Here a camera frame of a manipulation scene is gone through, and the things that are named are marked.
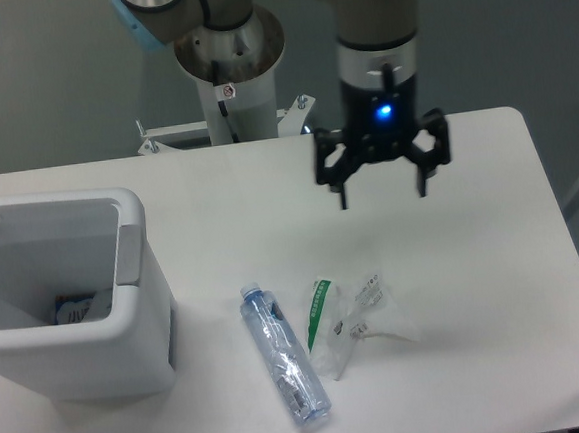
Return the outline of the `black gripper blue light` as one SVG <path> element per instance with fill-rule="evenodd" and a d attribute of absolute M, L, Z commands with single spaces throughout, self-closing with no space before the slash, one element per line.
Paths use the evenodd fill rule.
<path fill-rule="evenodd" d="M 440 108 L 416 119 L 416 77 L 392 89 L 363 89 L 343 82 L 341 100 L 344 129 L 313 131 L 314 177 L 339 196 L 348 209 L 345 184 L 364 163 L 388 162 L 404 156 L 416 166 L 420 197 L 427 195 L 428 179 L 441 165 L 451 163 L 449 124 Z M 425 151 L 414 143 L 417 133 L 433 138 Z"/>

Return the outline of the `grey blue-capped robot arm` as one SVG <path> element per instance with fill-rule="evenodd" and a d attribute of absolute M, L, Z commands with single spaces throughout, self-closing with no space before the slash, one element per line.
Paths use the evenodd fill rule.
<path fill-rule="evenodd" d="M 418 0 L 318 0 L 333 12 L 343 126 L 312 132 L 314 177 L 344 194 L 365 164 L 405 158 L 417 189 L 450 163 L 440 110 L 416 113 Z M 284 53 L 282 25 L 254 0 L 111 0 L 137 43 L 171 46 L 197 84 L 213 144 L 274 138 L 274 71 Z"/>

